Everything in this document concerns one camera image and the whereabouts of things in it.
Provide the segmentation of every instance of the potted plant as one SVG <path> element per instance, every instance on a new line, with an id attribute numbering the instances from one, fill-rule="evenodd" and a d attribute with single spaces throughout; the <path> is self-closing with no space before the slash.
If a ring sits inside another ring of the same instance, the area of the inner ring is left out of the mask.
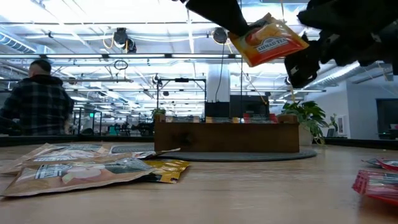
<path id="1" fill-rule="evenodd" d="M 330 124 L 329 124 L 329 126 L 335 127 L 335 130 L 336 130 L 336 133 L 337 133 L 338 125 L 336 123 L 336 116 L 337 116 L 336 114 L 333 114 L 333 116 L 330 116 Z"/>
<path id="2" fill-rule="evenodd" d="M 165 121 L 166 110 L 164 108 L 156 108 L 152 110 L 152 118 L 154 122 Z"/>
<path id="3" fill-rule="evenodd" d="M 301 103 L 286 103 L 282 114 L 295 114 L 300 123 L 299 138 L 301 146 L 309 146 L 313 139 L 324 144 L 321 128 L 328 128 L 329 124 L 325 122 L 325 112 L 314 102 L 308 101 Z"/>

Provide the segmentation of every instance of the table surface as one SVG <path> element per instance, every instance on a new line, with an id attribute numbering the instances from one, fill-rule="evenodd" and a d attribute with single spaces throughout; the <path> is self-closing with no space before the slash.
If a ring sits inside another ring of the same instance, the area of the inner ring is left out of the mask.
<path id="1" fill-rule="evenodd" d="M 0 164 L 38 146 L 0 148 Z M 135 183 L 0 199 L 2 223 L 398 223 L 398 207 L 351 186 L 361 159 L 397 151 L 314 147 L 317 157 L 280 162 L 192 162 L 179 183 Z M 0 190 L 13 177 L 0 175 Z"/>

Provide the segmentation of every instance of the plant pot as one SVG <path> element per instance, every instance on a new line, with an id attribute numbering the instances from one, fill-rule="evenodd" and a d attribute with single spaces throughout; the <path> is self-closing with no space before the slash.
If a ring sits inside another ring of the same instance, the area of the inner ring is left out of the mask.
<path id="1" fill-rule="evenodd" d="M 166 122 L 166 115 L 164 114 L 155 114 L 154 115 L 154 122 Z"/>
<path id="2" fill-rule="evenodd" d="M 301 146 L 311 146 L 313 141 L 313 136 L 308 128 L 304 125 L 298 127 L 298 139 Z"/>

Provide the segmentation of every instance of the flannel jacket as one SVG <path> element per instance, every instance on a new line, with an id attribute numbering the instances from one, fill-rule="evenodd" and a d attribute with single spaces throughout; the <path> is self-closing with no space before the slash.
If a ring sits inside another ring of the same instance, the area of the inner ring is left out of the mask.
<path id="1" fill-rule="evenodd" d="M 25 78 L 12 89 L 0 116 L 19 119 L 23 135 L 65 134 L 65 123 L 73 112 L 73 100 L 62 80 L 50 75 Z"/>

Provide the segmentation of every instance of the round mat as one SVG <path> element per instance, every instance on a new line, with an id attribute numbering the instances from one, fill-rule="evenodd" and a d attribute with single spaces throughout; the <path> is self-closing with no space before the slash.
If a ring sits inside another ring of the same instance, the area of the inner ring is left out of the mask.
<path id="1" fill-rule="evenodd" d="M 257 152 L 168 152 L 160 155 L 164 159 L 208 162 L 266 162 L 304 159 L 314 157 L 317 152 L 306 150 L 299 153 L 257 153 Z"/>
<path id="2" fill-rule="evenodd" d="M 153 145 L 120 145 L 113 146 L 111 153 L 147 152 L 154 151 Z M 168 152 L 159 155 L 163 159 L 180 159 L 185 161 L 212 161 L 212 162 L 265 162 L 304 159 L 316 156 L 314 150 L 305 150 L 299 153 L 271 153 L 271 152 Z"/>

